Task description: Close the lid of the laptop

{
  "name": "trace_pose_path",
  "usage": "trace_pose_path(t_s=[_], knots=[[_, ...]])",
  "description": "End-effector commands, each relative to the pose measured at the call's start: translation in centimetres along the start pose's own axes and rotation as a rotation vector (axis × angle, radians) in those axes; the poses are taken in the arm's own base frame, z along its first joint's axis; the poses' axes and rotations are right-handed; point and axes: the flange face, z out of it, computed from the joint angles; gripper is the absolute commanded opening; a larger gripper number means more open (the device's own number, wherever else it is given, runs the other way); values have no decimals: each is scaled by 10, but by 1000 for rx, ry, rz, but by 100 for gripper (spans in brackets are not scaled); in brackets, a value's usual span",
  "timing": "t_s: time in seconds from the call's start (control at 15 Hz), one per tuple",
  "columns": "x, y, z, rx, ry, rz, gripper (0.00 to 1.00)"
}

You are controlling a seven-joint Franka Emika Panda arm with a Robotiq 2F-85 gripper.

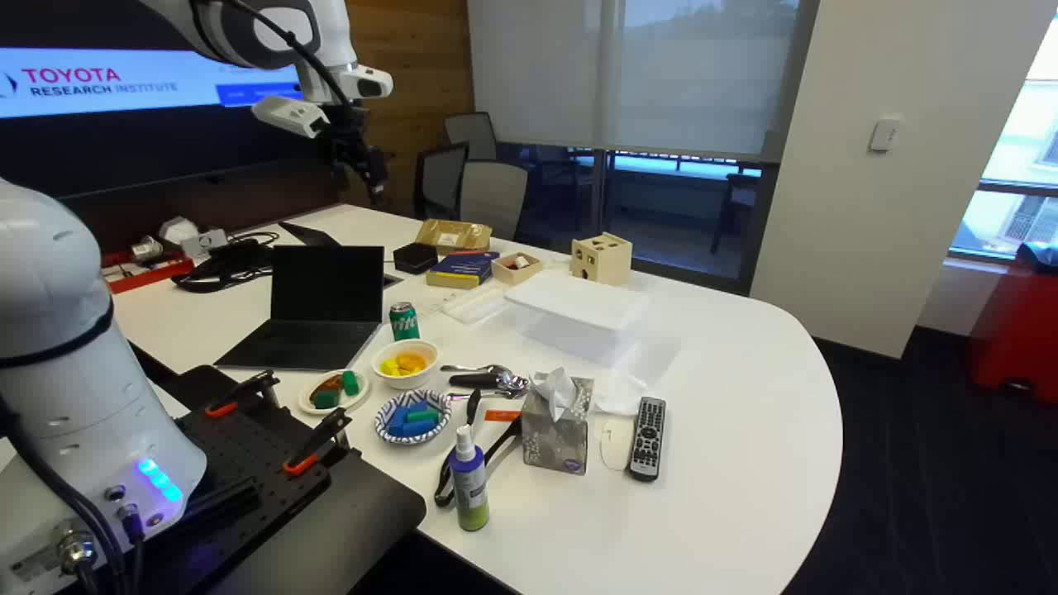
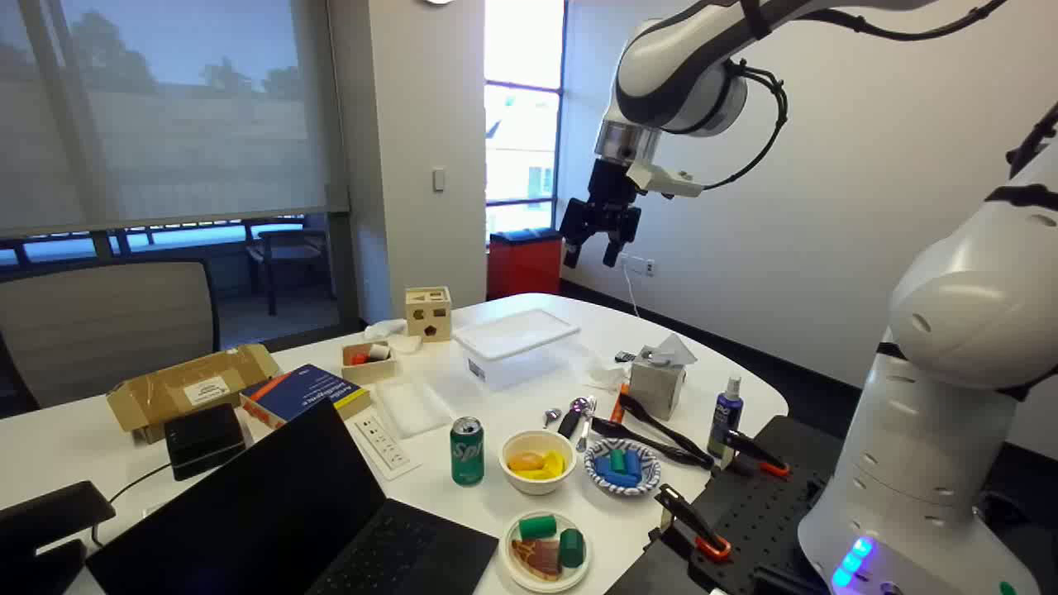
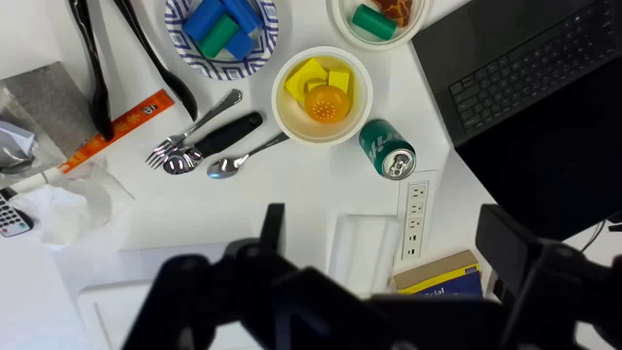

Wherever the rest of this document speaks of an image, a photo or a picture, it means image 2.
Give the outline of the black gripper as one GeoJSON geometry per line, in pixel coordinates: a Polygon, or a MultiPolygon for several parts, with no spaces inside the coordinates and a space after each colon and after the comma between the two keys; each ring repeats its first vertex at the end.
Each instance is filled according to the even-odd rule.
{"type": "Polygon", "coordinates": [[[590,179],[590,197],[567,201],[567,229],[562,229],[562,263],[574,266],[581,258],[581,243],[594,232],[609,232],[609,243],[603,253],[604,266],[617,263],[623,246],[638,232],[638,189],[629,179],[624,165],[599,157],[590,179]]]}

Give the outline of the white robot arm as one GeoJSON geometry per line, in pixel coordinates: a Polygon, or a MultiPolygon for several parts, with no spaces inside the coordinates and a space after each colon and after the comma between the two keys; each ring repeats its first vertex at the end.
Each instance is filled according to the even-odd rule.
{"type": "MultiPolygon", "coordinates": [[[[717,136],[755,77],[736,51],[791,20],[862,29],[862,11],[930,0],[693,0],[623,49],[590,190],[559,223],[624,246],[634,201],[705,190],[652,161],[661,136],[717,136]]],[[[1041,595],[1025,560],[977,517],[976,495],[1015,402],[1058,369],[1058,145],[1037,120],[1007,179],[899,276],[839,459],[796,546],[834,595],[1041,595]]]]}

